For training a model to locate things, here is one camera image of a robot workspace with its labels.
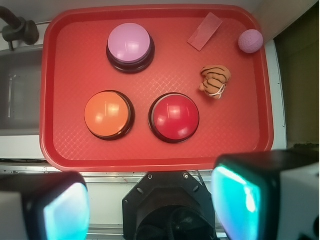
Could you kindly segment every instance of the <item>foam ball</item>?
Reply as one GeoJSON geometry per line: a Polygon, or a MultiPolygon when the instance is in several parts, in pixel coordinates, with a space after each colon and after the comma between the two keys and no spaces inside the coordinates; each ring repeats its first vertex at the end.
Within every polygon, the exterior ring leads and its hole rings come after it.
{"type": "Polygon", "coordinates": [[[247,30],[239,37],[239,47],[247,54],[257,52],[263,45],[264,37],[257,30],[247,30]]]}

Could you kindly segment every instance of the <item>metal faucet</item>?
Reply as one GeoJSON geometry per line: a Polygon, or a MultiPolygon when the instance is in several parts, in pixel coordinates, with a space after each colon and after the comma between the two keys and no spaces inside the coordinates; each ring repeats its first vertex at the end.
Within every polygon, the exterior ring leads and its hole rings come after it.
{"type": "Polygon", "coordinates": [[[13,41],[22,40],[27,45],[33,45],[39,40],[39,31],[34,21],[16,17],[3,6],[0,6],[0,18],[8,24],[2,29],[2,36],[9,43],[10,51],[14,50],[13,41]]]}

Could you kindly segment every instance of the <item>stainless steel sink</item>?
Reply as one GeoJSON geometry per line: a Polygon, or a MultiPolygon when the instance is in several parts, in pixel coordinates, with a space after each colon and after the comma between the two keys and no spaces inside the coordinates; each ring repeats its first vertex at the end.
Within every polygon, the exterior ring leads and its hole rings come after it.
{"type": "Polygon", "coordinates": [[[0,136],[39,134],[42,50],[0,51],[0,136]]]}

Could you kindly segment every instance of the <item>plastic tray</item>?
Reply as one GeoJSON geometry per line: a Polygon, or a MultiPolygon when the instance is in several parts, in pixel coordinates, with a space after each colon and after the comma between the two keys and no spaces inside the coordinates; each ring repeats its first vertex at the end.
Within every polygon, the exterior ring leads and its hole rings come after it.
{"type": "Polygon", "coordinates": [[[43,48],[40,141],[45,158],[62,171],[147,172],[212,169],[222,154],[270,150],[273,117],[265,50],[245,54],[239,36],[258,29],[241,8],[224,5],[144,5],[67,11],[48,27],[43,48]],[[222,25],[199,52],[187,43],[208,13],[222,25]],[[114,69],[108,36],[123,23],[142,25],[155,43],[149,68],[137,74],[114,69]],[[232,78],[221,100],[198,90],[206,65],[224,65],[232,78]],[[132,131],[122,139],[95,137],[84,118],[89,99],[105,90],[128,96],[132,131]],[[150,106],[177,92],[198,107],[195,135],[165,143],[148,125],[150,106]]]}

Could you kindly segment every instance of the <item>foam block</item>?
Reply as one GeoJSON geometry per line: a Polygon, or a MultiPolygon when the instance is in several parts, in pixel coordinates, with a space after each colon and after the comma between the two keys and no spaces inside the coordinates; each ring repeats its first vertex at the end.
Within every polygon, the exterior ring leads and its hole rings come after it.
{"type": "Polygon", "coordinates": [[[201,51],[221,24],[222,20],[210,12],[189,38],[188,43],[198,51],[201,51]]]}

